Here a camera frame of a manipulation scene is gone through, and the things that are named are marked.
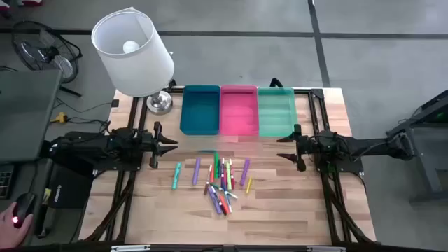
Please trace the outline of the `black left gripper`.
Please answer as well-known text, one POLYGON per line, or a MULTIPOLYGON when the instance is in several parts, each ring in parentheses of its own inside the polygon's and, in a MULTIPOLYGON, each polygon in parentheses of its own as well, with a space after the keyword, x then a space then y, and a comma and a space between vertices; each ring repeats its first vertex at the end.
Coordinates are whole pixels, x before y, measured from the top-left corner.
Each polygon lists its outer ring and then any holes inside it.
POLYGON ((143 152, 151 152, 150 167, 157 169, 158 158, 178 148, 178 146, 159 146, 159 142, 163 144, 177 144, 177 141, 169 139, 162 134, 162 124, 160 122, 154 122, 154 131, 155 134, 148 130, 141 132, 140 149, 143 152))

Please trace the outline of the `purple highlighter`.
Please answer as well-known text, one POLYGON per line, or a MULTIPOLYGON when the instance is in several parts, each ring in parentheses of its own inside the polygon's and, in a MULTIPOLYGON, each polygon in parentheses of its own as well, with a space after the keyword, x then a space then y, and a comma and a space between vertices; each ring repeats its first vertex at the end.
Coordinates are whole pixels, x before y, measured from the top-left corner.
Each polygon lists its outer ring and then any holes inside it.
POLYGON ((241 173, 241 179, 239 182, 240 186, 244 186, 244 184, 246 182, 246 177, 247 177, 247 173, 249 170, 250 162, 251 161, 248 158, 245 159, 244 166, 243 166, 242 173, 241 173))
POLYGON ((221 207, 220 207, 220 205, 219 205, 219 203, 218 203, 218 201, 217 201, 217 199, 216 199, 216 197, 214 195, 214 192, 213 192, 211 186, 208 187, 208 193, 209 193, 209 195, 211 197, 211 201, 213 202, 213 205, 214 205, 214 207, 216 209, 217 214, 222 214, 223 212, 222 212, 221 207))
POLYGON ((194 168, 194 172, 193 172, 193 176, 192 176, 192 184, 194 186, 197 185, 198 182, 198 176, 199 176, 199 171, 200 171, 200 165, 201 165, 201 158, 198 157, 195 161, 195 168, 194 168))

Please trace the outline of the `pink plastic bin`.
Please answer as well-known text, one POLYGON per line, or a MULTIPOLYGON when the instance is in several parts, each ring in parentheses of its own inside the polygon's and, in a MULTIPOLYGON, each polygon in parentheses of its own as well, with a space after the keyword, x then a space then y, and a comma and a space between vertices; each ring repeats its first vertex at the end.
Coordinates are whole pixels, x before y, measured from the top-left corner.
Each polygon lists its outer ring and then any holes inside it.
POLYGON ((259 133, 258 89, 252 85, 229 85, 220 89, 220 134, 257 136, 259 133))

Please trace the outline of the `black computer mouse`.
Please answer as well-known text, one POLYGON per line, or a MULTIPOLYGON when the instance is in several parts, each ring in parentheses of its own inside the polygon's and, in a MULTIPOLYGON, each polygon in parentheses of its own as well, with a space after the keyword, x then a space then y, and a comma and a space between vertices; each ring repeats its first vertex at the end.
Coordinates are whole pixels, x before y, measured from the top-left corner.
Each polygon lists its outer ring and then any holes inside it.
POLYGON ((12 222, 15 228, 21 228, 25 218, 32 213, 36 195, 32 192, 21 194, 16 199, 16 205, 13 209, 12 222))

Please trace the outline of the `brown Expo marker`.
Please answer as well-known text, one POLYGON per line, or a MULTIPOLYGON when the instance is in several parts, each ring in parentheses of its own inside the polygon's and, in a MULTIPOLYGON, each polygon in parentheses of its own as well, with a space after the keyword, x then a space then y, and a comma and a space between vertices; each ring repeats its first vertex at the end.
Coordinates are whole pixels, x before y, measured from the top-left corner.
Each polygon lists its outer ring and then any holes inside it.
POLYGON ((211 178, 211 171, 212 171, 212 168, 213 168, 213 165, 210 164, 210 165, 209 165, 209 170, 208 170, 208 173, 207 173, 206 183, 205 183, 205 186, 204 186, 204 193, 203 193, 204 195, 206 195, 207 192, 208 192, 208 187, 209 187, 209 184, 210 184, 210 178, 211 178))

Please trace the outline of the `black aluminium rig frame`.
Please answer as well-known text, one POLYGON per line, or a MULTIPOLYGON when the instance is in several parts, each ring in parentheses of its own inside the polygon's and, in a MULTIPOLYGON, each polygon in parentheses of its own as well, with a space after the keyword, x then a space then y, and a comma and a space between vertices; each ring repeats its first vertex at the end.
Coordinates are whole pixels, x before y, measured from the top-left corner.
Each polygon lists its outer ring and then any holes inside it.
MULTIPOLYGON (((340 88, 295 88, 295 107, 303 134, 330 129, 351 135, 340 88)), ((165 115, 148 113, 145 129, 160 121, 162 133, 178 141, 178 148, 149 167, 151 154, 143 158, 131 199, 125 242, 130 244, 323 244, 331 243, 321 176, 308 155, 307 170, 296 170, 277 153, 294 153, 295 143, 279 143, 259 136, 187 136, 180 130, 183 95, 175 93, 173 109, 165 115), (232 159, 238 199, 231 199, 232 213, 218 214, 211 197, 204 195, 214 151, 232 159), (200 158, 197 185, 193 185, 196 159, 200 158), (239 181, 249 160, 250 189, 239 181), (172 181, 176 165, 181 171, 176 190, 172 181)), ((109 211, 116 187, 116 171, 107 171, 92 184, 79 238, 93 233, 109 211)), ((357 175, 339 175, 347 211, 364 234, 375 240, 364 185, 357 175)))

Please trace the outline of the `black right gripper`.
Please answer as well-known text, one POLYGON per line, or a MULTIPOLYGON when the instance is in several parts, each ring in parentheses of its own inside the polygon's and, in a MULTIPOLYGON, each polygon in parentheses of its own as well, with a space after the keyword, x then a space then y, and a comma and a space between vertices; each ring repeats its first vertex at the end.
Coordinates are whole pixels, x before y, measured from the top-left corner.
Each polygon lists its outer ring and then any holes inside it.
POLYGON ((330 155, 337 152, 337 134, 335 132, 320 132, 317 135, 302 135, 301 125, 294 125, 293 131, 288 136, 278 139, 277 142, 293 142, 299 140, 299 155, 277 153, 281 158, 286 158, 294 164, 299 172, 305 171, 303 155, 318 154, 330 155))

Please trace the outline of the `grey metal stand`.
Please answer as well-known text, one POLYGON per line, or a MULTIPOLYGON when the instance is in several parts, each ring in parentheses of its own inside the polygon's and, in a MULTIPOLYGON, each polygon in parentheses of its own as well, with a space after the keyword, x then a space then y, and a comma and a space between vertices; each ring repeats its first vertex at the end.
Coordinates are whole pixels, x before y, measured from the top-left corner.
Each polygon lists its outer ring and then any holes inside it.
POLYGON ((430 99, 410 118, 386 132, 387 136, 405 133, 421 171, 426 192, 409 199, 411 203, 448 201, 440 172, 448 172, 448 89, 430 99))

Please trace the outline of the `black floor fan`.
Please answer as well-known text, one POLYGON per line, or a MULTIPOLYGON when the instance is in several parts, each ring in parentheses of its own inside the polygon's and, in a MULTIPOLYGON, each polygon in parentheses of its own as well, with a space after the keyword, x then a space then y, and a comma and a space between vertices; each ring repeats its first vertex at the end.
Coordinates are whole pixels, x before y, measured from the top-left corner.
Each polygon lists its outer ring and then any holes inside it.
POLYGON ((20 61, 31 71, 59 70, 59 89, 75 97, 82 94, 64 85, 74 81, 79 73, 81 49, 65 39, 55 29, 36 21, 23 20, 11 28, 12 47, 20 61))

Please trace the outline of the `teal highlighter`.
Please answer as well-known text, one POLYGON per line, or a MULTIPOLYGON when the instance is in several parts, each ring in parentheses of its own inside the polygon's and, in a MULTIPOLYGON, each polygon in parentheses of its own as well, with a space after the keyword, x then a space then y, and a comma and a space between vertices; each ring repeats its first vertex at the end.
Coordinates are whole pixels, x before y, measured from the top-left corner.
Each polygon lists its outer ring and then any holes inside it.
POLYGON ((182 168, 182 163, 178 162, 176 164, 176 167, 174 169, 174 175, 173 175, 173 181, 172 181, 172 185, 171 185, 171 189, 172 190, 176 190, 177 186, 178 186, 178 181, 179 181, 179 174, 182 168))

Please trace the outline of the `teal plastic bin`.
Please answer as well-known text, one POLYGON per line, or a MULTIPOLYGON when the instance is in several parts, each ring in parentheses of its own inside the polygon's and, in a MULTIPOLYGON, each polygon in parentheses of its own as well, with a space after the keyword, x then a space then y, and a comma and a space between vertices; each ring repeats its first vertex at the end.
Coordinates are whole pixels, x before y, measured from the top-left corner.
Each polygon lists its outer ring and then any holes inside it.
POLYGON ((295 94, 290 87, 258 88, 259 135, 287 137, 298 123, 295 94))

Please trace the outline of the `orange Expo marker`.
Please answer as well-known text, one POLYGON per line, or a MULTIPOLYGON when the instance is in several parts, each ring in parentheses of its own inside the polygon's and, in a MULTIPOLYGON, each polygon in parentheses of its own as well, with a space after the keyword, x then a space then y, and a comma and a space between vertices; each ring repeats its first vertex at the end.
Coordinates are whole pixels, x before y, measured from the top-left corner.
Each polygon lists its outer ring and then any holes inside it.
POLYGON ((220 203, 221 203, 221 209, 222 209, 224 215, 226 216, 230 212, 227 200, 226 200, 225 196, 223 196, 223 195, 219 195, 218 197, 219 197, 219 200, 220 200, 220 203))

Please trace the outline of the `blue plastic bin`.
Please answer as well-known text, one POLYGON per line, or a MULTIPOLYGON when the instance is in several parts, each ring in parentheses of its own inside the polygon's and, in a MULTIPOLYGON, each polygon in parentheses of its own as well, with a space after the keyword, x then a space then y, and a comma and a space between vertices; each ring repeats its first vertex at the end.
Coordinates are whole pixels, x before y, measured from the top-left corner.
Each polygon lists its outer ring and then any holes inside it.
POLYGON ((186 135, 219 133, 221 89, 217 85, 184 87, 180 130, 186 135))

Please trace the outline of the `dark grey computer monitor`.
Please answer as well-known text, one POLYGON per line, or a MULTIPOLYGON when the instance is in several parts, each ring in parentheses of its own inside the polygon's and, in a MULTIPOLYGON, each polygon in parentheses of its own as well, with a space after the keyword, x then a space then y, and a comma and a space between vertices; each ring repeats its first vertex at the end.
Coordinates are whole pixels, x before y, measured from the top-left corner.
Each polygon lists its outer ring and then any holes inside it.
POLYGON ((39 156, 61 81, 60 70, 0 71, 0 163, 39 156))

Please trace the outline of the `green Expo marker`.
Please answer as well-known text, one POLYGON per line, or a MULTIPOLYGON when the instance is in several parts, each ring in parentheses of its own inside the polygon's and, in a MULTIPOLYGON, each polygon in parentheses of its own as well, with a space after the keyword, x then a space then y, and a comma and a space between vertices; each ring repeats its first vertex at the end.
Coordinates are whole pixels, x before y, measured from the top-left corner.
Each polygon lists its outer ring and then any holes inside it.
POLYGON ((238 199, 238 196, 236 196, 235 194, 233 194, 233 193, 231 193, 229 191, 224 190, 222 187, 220 187, 218 185, 215 185, 215 184, 212 183, 211 186, 214 187, 215 189, 218 189, 219 191, 224 192, 226 195, 229 195, 229 196, 231 196, 231 197, 233 197, 235 199, 238 199))

